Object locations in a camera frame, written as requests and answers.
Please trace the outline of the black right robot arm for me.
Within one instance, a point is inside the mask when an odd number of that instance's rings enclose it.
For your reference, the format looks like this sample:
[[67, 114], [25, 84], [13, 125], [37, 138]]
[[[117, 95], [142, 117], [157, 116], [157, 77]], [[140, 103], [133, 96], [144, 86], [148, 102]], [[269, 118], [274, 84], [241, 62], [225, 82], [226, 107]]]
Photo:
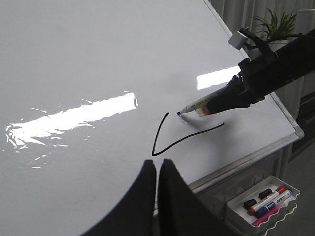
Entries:
[[[312, 72], [315, 68], [315, 33], [298, 34], [276, 51], [245, 29], [261, 54], [244, 59], [240, 72], [223, 88], [183, 109], [200, 116], [247, 108], [266, 95]], [[233, 231], [213, 216], [186, 185], [174, 163], [165, 159], [158, 180], [158, 220], [162, 236], [231, 236]]]

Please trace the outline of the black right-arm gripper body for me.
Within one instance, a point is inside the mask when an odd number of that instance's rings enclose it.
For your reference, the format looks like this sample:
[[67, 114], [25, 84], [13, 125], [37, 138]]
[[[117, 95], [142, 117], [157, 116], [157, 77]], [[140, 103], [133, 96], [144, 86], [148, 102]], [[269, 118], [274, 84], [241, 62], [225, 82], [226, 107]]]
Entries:
[[238, 105], [255, 104], [280, 87], [280, 61], [275, 52], [244, 59], [238, 66], [244, 87], [237, 96]]

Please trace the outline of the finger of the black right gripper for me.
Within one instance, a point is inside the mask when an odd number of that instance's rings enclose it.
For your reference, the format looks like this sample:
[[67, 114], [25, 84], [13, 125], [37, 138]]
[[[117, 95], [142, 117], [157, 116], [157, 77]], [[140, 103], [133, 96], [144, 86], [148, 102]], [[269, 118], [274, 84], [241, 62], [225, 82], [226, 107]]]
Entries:
[[244, 90], [242, 80], [234, 75], [225, 87], [211, 94], [205, 105], [205, 114], [213, 115], [231, 109], [248, 108], [251, 103], [242, 96]]

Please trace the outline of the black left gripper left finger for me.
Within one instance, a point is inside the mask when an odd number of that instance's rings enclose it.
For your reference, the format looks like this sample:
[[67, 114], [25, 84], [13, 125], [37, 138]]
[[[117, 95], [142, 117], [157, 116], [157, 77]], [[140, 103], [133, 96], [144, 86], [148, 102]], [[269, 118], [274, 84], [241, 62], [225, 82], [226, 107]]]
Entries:
[[156, 195], [156, 168], [145, 160], [132, 186], [118, 204], [85, 236], [151, 236]]

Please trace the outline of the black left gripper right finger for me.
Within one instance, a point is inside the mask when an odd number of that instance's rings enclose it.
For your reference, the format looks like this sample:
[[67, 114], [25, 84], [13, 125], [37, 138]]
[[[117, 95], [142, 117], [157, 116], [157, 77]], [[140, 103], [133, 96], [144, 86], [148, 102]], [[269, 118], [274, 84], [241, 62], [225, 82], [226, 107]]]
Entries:
[[200, 202], [170, 159], [159, 172], [157, 205], [162, 236], [236, 235]]

